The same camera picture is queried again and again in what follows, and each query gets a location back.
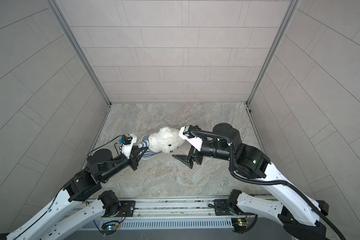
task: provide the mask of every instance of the metal base plate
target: metal base plate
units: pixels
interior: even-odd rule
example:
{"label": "metal base plate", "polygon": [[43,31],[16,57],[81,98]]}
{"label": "metal base plate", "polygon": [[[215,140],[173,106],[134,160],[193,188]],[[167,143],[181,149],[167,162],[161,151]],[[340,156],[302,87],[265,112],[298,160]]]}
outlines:
{"label": "metal base plate", "polygon": [[136,201],[120,201],[121,207],[125,210],[123,214],[119,211],[114,217],[132,217],[135,210]]}

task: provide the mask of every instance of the teddy bear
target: teddy bear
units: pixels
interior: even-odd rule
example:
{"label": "teddy bear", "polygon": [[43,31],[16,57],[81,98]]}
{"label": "teddy bear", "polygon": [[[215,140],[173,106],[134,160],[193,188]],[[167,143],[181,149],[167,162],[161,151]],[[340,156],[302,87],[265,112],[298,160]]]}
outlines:
{"label": "teddy bear", "polygon": [[179,130],[171,127],[163,127],[159,132],[144,135],[140,139],[140,147],[148,147],[142,159],[149,159],[160,152],[170,153],[184,143],[179,136]]}

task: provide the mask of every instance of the stuffed bear's face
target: stuffed bear's face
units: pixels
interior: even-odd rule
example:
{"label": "stuffed bear's face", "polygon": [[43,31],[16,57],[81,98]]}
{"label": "stuffed bear's face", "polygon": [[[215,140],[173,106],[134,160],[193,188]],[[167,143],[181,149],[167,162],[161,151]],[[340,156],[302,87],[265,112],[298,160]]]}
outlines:
{"label": "stuffed bear's face", "polygon": [[179,137],[179,130],[170,128],[170,127],[163,127],[157,133],[157,141],[158,145],[161,146],[161,151],[165,153],[173,152],[179,146],[184,143],[184,140]]}

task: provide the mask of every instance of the gray tile wall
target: gray tile wall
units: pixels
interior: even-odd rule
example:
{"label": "gray tile wall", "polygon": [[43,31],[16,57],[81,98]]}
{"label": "gray tile wall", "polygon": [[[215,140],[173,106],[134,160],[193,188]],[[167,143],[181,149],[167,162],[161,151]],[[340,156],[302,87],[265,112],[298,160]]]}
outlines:
{"label": "gray tile wall", "polygon": [[251,109],[278,168],[360,239],[360,0],[301,0]]}
{"label": "gray tile wall", "polygon": [[289,4],[56,1],[112,102],[246,101]]}
{"label": "gray tile wall", "polygon": [[79,170],[106,109],[44,0],[0,1],[0,233]]}

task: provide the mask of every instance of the ventilation grille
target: ventilation grille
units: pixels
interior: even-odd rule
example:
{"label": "ventilation grille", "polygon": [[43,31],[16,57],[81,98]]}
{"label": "ventilation grille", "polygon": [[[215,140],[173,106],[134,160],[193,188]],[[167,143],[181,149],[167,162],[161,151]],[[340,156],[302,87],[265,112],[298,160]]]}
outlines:
{"label": "ventilation grille", "polygon": [[131,219],[125,220],[119,230],[179,229],[179,228],[233,228],[231,219]]}

